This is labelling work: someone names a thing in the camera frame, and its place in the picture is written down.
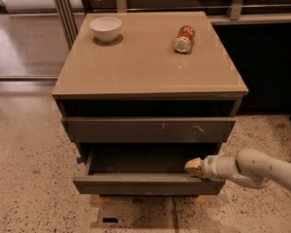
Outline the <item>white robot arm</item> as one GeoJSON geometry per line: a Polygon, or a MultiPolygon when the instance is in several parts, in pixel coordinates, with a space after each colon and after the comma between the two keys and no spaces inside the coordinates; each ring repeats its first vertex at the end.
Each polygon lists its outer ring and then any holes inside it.
{"type": "Polygon", "coordinates": [[[185,163],[184,170],[191,176],[255,189],[273,181],[291,191],[291,163],[254,149],[239,150],[236,156],[194,158],[185,163]]]}

